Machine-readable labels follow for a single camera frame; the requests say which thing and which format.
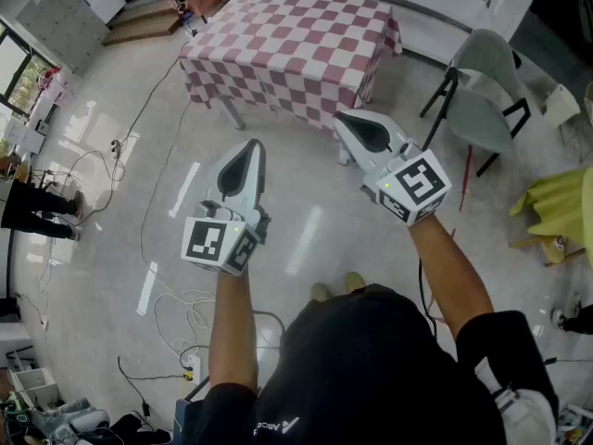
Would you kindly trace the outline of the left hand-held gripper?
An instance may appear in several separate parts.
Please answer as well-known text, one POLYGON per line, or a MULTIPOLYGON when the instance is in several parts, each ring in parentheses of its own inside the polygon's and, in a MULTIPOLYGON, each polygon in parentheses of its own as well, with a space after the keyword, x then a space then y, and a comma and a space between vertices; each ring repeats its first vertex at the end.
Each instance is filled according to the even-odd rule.
POLYGON ((265 169, 266 152, 258 139, 231 148, 210 167, 209 200, 185 220, 182 260, 215 273, 243 274, 256 248, 265 243, 271 221, 257 207, 265 190, 265 169), (241 203, 253 210, 236 211, 220 203, 241 203))

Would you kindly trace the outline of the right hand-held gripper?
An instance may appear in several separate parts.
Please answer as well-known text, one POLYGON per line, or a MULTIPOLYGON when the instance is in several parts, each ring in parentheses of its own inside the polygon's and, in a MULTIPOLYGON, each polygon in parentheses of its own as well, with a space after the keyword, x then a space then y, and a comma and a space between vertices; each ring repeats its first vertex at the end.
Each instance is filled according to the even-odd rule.
POLYGON ((435 154, 420 150, 390 117, 366 109, 341 110, 334 114, 334 131, 367 172, 363 186, 372 201, 406 226, 433 214, 446 199, 452 184, 435 154))

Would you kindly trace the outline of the pink and white checkered cloth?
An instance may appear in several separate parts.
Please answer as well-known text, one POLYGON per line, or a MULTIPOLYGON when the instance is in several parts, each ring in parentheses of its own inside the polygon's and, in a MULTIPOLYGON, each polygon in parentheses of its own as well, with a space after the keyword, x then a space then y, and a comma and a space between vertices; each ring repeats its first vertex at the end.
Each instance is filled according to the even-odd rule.
POLYGON ((369 102, 383 55, 402 51, 375 0, 231 0, 179 55, 189 98, 278 109, 321 130, 369 102))

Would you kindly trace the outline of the person's left forearm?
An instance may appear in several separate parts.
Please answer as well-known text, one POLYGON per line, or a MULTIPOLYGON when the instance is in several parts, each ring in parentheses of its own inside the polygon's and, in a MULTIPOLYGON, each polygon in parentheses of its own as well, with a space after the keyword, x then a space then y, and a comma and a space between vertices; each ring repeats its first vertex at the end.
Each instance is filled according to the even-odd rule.
POLYGON ((212 386, 229 383, 257 391, 256 334, 248 269, 240 276, 220 273, 208 354, 212 386))

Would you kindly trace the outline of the person's right forearm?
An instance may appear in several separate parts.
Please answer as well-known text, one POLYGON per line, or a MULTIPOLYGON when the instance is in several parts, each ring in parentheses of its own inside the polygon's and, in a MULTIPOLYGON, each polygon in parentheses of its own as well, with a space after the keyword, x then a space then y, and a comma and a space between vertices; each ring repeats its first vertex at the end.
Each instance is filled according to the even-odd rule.
POLYGON ((473 318, 494 311, 482 279, 434 214, 415 223, 409 231, 453 337, 473 318))

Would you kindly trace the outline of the grey chair with black legs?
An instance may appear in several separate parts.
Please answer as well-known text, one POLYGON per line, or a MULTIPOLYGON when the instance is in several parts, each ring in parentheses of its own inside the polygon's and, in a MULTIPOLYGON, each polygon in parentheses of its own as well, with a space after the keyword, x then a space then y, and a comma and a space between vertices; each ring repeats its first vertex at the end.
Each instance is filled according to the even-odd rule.
POLYGON ((443 81, 420 113, 424 117, 440 96, 444 98, 423 142, 423 149, 430 146, 440 122, 446 121, 451 132, 459 139, 490 153, 490 157, 477 171, 478 177, 501 154, 509 152, 513 139, 531 117, 518 76, 517 61, 518 57, 499 34, 486 29, 472 31, 451 59, 443 81), (472 70, 493 80, 509 97, 511 105, 502 109, 488 97, 461 86, 463 70, 472 70))

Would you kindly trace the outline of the wooden platform step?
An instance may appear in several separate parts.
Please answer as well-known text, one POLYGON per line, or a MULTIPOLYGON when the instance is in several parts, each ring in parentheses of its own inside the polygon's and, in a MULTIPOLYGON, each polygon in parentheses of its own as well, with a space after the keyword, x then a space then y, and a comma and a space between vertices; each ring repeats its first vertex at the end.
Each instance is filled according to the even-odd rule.
POLYGON ((164 0, 124 9, 109 24, 103 46, 173 35, 183 25, 177 10, 164 0))

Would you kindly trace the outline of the yellow-green cloth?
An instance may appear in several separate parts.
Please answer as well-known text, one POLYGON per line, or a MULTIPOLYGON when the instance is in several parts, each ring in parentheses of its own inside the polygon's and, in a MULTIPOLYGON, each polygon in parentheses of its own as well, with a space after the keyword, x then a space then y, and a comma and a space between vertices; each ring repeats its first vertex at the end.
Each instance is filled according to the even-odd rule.
POLYGON ((539 218, 527 229, 528 237, 562 236, 569 252, 586 249, 584 256, 593 269, 593 168, 538 179, 512 206, 510 215, 526 208, 539 218))

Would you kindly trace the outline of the white power strip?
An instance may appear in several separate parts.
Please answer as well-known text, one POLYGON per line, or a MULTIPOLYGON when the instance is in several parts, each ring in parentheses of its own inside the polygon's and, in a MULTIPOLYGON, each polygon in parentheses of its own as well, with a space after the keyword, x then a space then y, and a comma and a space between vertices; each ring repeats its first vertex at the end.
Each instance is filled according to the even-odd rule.
POLYGON ((193 384, 198 385, 202 380, 202 358, 199 355, 189 354, 185 361, 184 377, 193 384))

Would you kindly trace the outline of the white side desk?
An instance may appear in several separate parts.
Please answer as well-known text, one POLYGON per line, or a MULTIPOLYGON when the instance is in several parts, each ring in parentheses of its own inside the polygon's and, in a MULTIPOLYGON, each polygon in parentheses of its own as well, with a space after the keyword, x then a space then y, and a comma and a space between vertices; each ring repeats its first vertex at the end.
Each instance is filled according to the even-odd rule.
POLYGON ((72 96, 62 71, 41 77, 40 82, 42 88, 28 116, 9 114, 8 108, 0 105, 0 141, 6 142, 8 153, 22 159, 40 154, 53 117, 72 96))

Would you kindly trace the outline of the grey locker cabinet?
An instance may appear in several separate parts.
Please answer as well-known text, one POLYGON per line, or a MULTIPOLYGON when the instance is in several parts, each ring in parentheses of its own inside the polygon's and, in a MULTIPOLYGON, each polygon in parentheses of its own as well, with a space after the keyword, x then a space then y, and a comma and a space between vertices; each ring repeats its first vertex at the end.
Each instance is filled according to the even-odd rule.
POLYGON ((59 63, 82 76, 109 35, 85 0, 16 0, 16 23, 59 63))

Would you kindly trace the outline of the black bag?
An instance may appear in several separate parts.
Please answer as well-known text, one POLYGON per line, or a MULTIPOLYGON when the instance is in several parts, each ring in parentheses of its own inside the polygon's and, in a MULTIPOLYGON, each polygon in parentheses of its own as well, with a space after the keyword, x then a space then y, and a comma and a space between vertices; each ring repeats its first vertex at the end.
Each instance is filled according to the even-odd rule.
POLYGON ((107 433, 115 438, 115 445, 170 445, 172 434, 164 429, 148 429, 134 413, 123 415, 107 433))

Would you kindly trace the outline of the white storage box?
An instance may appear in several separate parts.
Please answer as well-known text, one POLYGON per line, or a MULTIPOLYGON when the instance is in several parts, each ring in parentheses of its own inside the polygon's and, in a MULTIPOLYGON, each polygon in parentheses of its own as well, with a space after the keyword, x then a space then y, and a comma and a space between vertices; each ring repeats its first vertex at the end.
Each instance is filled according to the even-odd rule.
POLYGON ((59 399, 56 380, 48 368, 8 372, 15 391, 30 407, 47 410, 59 399))

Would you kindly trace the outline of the pile of clothes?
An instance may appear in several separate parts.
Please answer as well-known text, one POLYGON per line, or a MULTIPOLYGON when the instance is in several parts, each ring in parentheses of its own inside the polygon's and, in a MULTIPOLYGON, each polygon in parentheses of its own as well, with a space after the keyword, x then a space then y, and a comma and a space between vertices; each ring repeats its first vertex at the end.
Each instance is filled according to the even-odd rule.
POLYGON ((29 409, 27 414, 32 425, 45 439, 64 439, 62 445, 73 445, 77 433, 91 432, 98 426, 110 425, 108 413, 95 408, 86 398, 65 403, 48 412, 29 409))

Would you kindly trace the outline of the white waist pouch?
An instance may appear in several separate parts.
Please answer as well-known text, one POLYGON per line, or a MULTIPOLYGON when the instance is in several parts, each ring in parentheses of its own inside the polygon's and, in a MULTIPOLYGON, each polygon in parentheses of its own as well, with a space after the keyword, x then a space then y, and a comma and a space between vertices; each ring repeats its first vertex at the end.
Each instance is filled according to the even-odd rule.
POLYGON ((487 357, 474 368, 500 413, 506 445, 554 445, 557 425, 548 400, 531 389, 503 387, 487 357))

